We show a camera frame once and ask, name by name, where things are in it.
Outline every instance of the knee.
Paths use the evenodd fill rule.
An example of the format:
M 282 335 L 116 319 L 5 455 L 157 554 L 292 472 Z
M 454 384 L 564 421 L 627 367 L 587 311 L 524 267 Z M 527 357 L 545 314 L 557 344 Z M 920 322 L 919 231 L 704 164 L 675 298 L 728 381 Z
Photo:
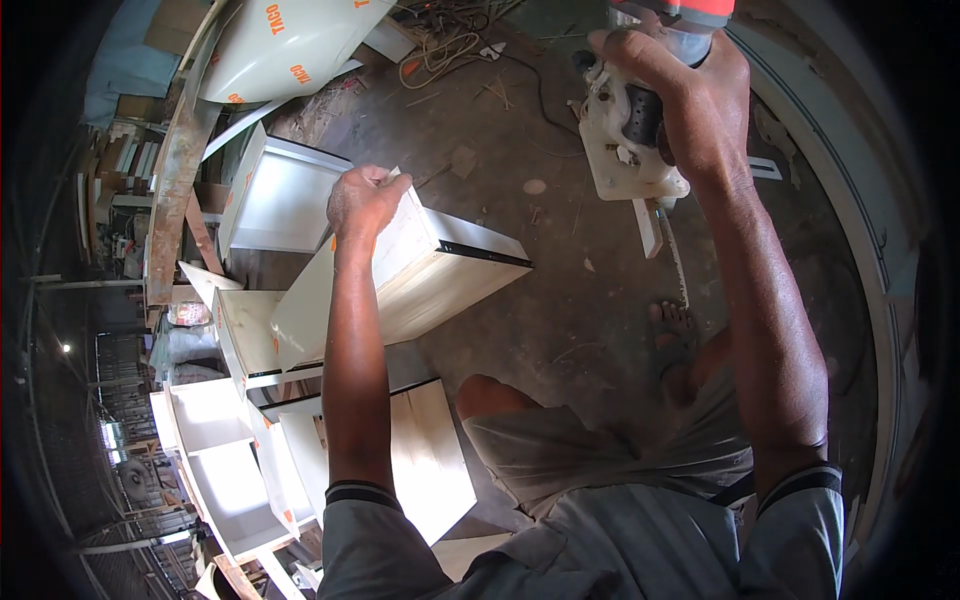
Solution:
M 501 386 L 499 381 L 487 375 L 480 373 L 473 374 L 460 384 L 460 390 L 454 404 L 457 407 L 457 415 L 461 420 L 469 419 L 475 415 L 487 412 L 485 405 L 490 401 L 494 390 Z

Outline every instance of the gray shirt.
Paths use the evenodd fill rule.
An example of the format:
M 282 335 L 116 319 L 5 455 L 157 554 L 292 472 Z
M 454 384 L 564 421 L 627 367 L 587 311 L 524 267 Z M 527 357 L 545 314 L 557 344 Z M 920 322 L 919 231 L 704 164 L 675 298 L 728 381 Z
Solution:
M 642 484 L 565 494 L 546 518 L 451 582 L 396 499 L 338 482 L 324 511 L 322 598 L 836 598 L 840 470 L 777 485 L 744 551 L 730 510 Z

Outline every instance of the concrete floor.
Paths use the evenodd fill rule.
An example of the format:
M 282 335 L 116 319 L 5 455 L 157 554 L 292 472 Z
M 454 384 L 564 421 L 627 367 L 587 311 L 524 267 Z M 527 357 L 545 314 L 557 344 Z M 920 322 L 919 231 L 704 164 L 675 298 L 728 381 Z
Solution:
M 538 46 L 530 39 L 560 35 L 570 22 L 579 28 L 602 26 L 603 13 L 593 3 L 583 4 L 587 7 L 557 2 L 549 8 L 551 18 L 536 19 L 537 11 L 547 8 L 531 0 L 512 15 L 513 23 L 497 26 L 489 36 L 491 42 L 507 41 L 508 54 L 538 68 L 547 112 L 571 129 L 576 121 L 565 102 L 582 100 L 585 91 L 568 57 L 585 42 L 573 38 Z M 528 36 L 514 31 L 520 28 Z M 509 110 L 489 91 L 477 94 L 496 76 L 514 104 Z M 516 238 L 536 267 L 418 340 L 447 397 L 452 400 L 468 375 L 481 372 L 543 405 L 570 405 L 587 427 L 617 432 L 633 441 L 637 453 L 665 441 L 682 415 L 664 405 L 650 373 L 646 307 L 681 296 L 673 256 L 664 246 L 655 259 L 644 259 L 631 205 L 597 198 L 585 156 L 553 156 L 582 149 L 577 137 L 541 118 L 534 74 L 501 59 L 473 63 L 422 90 L 403 88 L 392 65 L 368 69 L 362 77 L 368 89 L 332 119 L 317 146 L 354 164 L 399 165 L 415 180 L 435 174 L 457 147 L 471 148 L 477 164 L 469 176 L 461 180 L 447 172 L 421 185 L 423 204 L 482 220 L 485 227 Z M 757 180 L 756 187 L 828 360 L 829 453 L 845 471 L 849 502 L 866 494 L 876 434 L 876 371 L 863 294 L 842 229 L 805 159 L 794 159 L 801 181 L 797 189 L 783 154 L 765 144 L 753 126 L 748 150 L 775 160 L 787 179 Z M 523 191 L 524 182 L 533 179 L 546 183 L 536 196 Z M 534 223 L 535 212 L 540 216 Z M 671 224 L 705 341 L 727 317 L 711 236 L 693 196 L 678 201 Z M 253 289 L 285 289 L 308 260 L 279 252 L 235 252 L 232 270 L 245 273 L 240 279 L 247 278 Z M 457 426 L 478 502 L 448 537 L 527 526 L 492 485 Z

